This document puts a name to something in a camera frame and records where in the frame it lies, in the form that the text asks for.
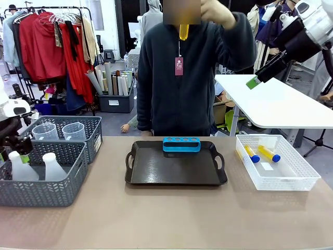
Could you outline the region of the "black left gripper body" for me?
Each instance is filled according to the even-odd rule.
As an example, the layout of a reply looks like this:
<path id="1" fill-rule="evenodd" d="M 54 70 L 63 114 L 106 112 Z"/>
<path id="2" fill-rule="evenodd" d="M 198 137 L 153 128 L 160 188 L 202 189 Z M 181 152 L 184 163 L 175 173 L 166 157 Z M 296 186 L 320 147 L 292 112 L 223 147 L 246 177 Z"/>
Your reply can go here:
<path id="1" fill-rule="evenodd" d="M 20 128 L 22 128 L 20 117 L 0 121 L 0 157 L 8 156 L 6 147 L 10 147 L 20 155 L 27 155 L 33 150 L 31 138 L 19 135 Z"/>

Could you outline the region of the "white plastic conical flask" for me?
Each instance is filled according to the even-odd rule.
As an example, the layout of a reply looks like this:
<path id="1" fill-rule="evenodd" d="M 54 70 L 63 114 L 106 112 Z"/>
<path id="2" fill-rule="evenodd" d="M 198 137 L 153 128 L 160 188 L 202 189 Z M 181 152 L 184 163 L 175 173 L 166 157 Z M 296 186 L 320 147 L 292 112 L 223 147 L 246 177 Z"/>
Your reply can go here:
<path id="1" fill-rule="evenodd" d="M 17 151 L 12 151 L 8 154 L 12 166 L 13 181 L 38 181 L 39 175 L 28 164 L 23 163 L 20 154 Z"/>
<path id="2" fill-rule="evenodd" d="M 58 163 L 55 153 L 46 153 L 42 157 L 45 163 L 45 180 L 62 181 L 67 177 L 67 173 Z"/>

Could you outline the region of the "clear plastic measuring beaker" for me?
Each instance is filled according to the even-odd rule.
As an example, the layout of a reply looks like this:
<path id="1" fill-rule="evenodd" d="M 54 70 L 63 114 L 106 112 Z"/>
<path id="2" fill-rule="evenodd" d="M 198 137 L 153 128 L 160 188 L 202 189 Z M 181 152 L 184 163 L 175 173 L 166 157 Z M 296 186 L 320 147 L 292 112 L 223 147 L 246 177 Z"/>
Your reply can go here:
<path id="1" fill-rule="evenodd" d="M 66 141 L 85 141 L 85 126 L 80 122 L 68 124 L 62 128 L 62 133 Z"/>
<path id="2" fill-rule="evenodd" d="M 56 125 L 53 123 L 44 123 L 32 129 L 32 134 L 36 140 L 59 140 Z"/>

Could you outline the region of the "yellow liquid tube blue cap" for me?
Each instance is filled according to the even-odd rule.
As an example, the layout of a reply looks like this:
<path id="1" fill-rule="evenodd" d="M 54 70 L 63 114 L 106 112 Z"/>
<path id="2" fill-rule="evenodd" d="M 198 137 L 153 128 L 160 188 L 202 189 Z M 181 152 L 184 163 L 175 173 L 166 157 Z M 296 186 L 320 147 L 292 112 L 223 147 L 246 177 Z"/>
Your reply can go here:
<path id="1" fill-rule="evenodd" d="M 179 28 L 179 38 L 182 41 L 187 40 L 189 34 L 189 25 L 188 24 L 180 24 Z"/>
<path id="2" fill-rule="evenodd" d="M 274 163 L 279 162 L 281 159 L 280 155 L 275 154 L 273 151 L 263 145 L 258 146 L 258 151 Z"/>
<path id="3" fill-rule="evenodd" d="M 254 152 L 254 150 L 249 145 L 245 145 L 245 150 L 253 163 L 258 163 L 260 161 L 260 157 Z"/>

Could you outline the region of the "person's left forearm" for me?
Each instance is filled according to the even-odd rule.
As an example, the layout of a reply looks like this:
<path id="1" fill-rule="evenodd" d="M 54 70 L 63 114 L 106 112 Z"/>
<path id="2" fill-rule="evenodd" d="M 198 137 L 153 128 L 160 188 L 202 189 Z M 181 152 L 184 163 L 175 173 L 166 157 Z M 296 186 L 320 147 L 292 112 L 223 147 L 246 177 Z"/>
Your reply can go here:
<path id="1" fill-rule="evenodd" d="M 223 62 L 235 72 L 252 67 L 257 58 L 257 47 L 251 25 L 243 13 L 232 13 L 235 24 L 223 32 L 223 42 L 227 48 L 228 61 Z"/>

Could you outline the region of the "person's left hand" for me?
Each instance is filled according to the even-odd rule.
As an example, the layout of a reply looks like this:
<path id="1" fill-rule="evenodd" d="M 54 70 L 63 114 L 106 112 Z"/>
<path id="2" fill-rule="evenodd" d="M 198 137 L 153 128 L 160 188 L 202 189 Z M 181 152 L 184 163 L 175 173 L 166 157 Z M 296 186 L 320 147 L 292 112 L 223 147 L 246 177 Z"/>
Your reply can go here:
<path id="1" fill-rule="evenodd" d="M 201 0 L 201 19 L 220 24 L 225 30 L 230 30 L 236 25 L 232 12 L 218 0 Z"/>

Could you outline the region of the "white background table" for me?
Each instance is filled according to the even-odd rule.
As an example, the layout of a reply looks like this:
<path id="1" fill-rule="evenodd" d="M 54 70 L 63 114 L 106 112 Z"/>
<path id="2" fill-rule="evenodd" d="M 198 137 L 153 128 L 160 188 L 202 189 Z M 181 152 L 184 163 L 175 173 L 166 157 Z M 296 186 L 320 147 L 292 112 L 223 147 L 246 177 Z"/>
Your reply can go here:
<path id="1" fill-rule="evenodd" d="M 275 78 L 250 89 L 246 84 L 253 78 L 241 74 L 215 76 L 236 105 L 230 136 L 235 136 L 240 111 L 259 128 L 289 129 L 289 141 L 300 129 L 333 129 L 333 110 Z"/>

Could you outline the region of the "lime green chair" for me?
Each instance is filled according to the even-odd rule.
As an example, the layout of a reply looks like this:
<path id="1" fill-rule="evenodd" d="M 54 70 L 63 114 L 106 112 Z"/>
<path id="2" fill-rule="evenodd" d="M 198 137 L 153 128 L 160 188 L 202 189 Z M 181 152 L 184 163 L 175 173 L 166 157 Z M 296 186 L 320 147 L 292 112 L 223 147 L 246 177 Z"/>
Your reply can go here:
<path id="1" fill-rule="evenodd" d="M 216 127 L 218 129 L 226 129 L 228 132 L 230 132 L 232 127 L 233 117 L 234 117 L 234 111 L 229 110 L 224 115 L 224 122 L 217 123 Z"/>

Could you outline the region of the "grey plastic basket with label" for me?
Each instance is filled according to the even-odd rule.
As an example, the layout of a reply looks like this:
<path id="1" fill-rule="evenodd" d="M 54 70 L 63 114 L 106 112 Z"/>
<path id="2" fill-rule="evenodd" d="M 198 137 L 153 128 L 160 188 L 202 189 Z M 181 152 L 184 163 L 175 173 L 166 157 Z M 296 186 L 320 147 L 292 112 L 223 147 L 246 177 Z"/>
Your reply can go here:
<path id="1" fill-rule="evenodd" d="M 86 158 L 87 163 L 90 165 L 103 142 L 102 136 L 102 117 L 100 116 L 40 116 L 35 122 L 26 127 L 21 133 L 21 136 L 32 134 L 32 130 L 44 123 L 52 123 L 56 126 L 56 131 L 60 140 L 65 140 L 62 128 L 74 122 L 84 124 L 84 131 L 86 135 Z"/>

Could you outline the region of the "black tripod stand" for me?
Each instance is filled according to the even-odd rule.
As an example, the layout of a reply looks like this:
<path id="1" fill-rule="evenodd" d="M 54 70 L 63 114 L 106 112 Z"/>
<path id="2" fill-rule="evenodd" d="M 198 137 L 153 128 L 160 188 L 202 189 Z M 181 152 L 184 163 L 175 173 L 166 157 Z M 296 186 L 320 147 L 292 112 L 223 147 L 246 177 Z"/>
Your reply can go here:
<path id="1" fill-rule="evenodd" d="M 324 129 L 324 130 L 322 131 L 322 133 L 321 133 L 319 139 L 317 139 L 317 140 L 313 140 L 313 139 L 311 139 L 311 138 L 309 138 L 309 137 L 307 137 L 307 136 L 303 136 L 304 139 L 306 139 L 306 140 L 311 141 L 311 142 L 314 143 L 314 146 L 313 146 L 308 152 L 306 152 L 306 153 L 303 155 L 304 158 L 308 157 L 308 155 L 309 155 L 313 150 L 315 150 L 317 147 L 325 147 L 325 148 L 328 148 L 328 149 L 330 149 L 330 150 L 333 150 L 333 147 L 324 144 L 324 135 L 325 135 L 325 132 L 326 132 L 326 129 Z"/>

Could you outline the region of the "red long dress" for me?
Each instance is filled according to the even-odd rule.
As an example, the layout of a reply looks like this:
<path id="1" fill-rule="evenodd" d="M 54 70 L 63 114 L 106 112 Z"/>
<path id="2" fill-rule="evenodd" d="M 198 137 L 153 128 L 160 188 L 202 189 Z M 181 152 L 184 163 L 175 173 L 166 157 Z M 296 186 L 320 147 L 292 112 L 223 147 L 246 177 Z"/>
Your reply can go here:
<path id="1" fill-rule="evenodd" d="M 92 70 L 93 67 L 90 63 L 87 63 L 84 60 L 81 27 L 76 24 L 72 25 L 79 39 L 79 45 L 75 47 L 76 52 L 78 53 L 76 61 L 72 58 L 68 29 L 65 23 L 59 25 L 62 33 L 63 50 L 69 78 L 76 93 L 82 96 L 87 104 L 92 104 L 94 102 L 93 85 L 85 74 L 88 70 Z"/>

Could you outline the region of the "light blue hanging garment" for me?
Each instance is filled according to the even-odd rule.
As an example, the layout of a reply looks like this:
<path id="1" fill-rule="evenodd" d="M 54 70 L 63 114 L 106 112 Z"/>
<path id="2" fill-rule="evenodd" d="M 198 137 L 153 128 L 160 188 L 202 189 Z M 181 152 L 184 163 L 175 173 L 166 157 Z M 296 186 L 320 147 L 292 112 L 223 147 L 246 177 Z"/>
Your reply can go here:
<path id="1" fill-rule="evenodd" d="M 12 25 L 15 19 L 16 16 L 11 16 L 3 21 L 3 48 L 5 62 L 10 63 L 13 67 L 19 67 L 19 58 L 12 31 Z"/>

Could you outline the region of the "grey paper roll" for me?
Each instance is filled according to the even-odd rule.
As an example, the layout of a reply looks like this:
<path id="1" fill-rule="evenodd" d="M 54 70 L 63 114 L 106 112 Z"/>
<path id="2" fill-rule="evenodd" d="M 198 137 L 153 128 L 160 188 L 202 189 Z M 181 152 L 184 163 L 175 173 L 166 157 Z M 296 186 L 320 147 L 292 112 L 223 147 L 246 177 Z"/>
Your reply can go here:
<path id="1" fill-rule="evenodd" d="M 95 73 L 92 70 L 88 70 L 87 73 L 85 74 L 91 81 L 91 83 L 93 84 L 96 92 L 98 93 L 98 95 L 103 95 L 103 91 L 100 87 L 100 84 L 95 76 Z"/>

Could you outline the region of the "beige paper roll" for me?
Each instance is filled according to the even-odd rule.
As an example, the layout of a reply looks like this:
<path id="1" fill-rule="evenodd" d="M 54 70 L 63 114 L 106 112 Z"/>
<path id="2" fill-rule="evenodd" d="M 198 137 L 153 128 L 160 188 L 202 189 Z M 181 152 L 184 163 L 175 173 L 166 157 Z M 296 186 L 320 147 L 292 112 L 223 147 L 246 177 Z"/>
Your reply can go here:
<path id="1" fill-rule="evenodd" d="M 106 78 L 104 78 L 103 71 L 102 71 L 100 65 L 97 65 L 95 67 L 95 72 L 96 72 L 97 81 L 99 83 L 99 86 L 100 86 L 101 90 L 102 91 L 108 91 L 107 81 L 106 81 Z"/>

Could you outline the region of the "beige hanging garment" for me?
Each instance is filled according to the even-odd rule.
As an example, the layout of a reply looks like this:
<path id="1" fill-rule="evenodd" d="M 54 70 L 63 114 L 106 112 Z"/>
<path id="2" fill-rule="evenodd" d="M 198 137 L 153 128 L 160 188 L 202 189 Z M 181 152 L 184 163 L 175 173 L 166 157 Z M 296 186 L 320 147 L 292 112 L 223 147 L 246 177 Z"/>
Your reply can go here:
<path id="1" fill-rule="evenodd" d="M 100 53 L 97 37 L 94 34 L 91 22 L 84 18 L 82 19 L 82 46 L 85 62 L 90 62 L 91 65 L 95 63 L 95 58 Z"/>

